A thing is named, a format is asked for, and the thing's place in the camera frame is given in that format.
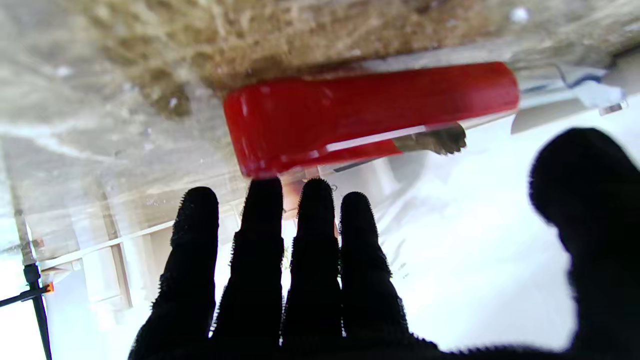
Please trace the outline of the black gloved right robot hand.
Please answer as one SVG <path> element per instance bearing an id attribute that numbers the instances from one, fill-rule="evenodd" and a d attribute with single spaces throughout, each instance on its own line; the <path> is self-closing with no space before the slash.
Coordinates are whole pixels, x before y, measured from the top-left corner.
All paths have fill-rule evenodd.
<path id="1" fill-rule="evenodd" d="M 291 283 L 282 296 L 283 191 L 254 180 L 233 238 L 230 278 L 215 304 L 218 199 L 188 190 L 158 295 L 130 360 L 637 360 L 640 173 L 606 133 L 571 128 L 537 155 L 532 205 L 571 264 L 577 327 L 567 350 L 501 345 L 443 351 L 414 335 L 363 193 L 346 194 L 335 234 L 333 191 L 302 187 Z"/>

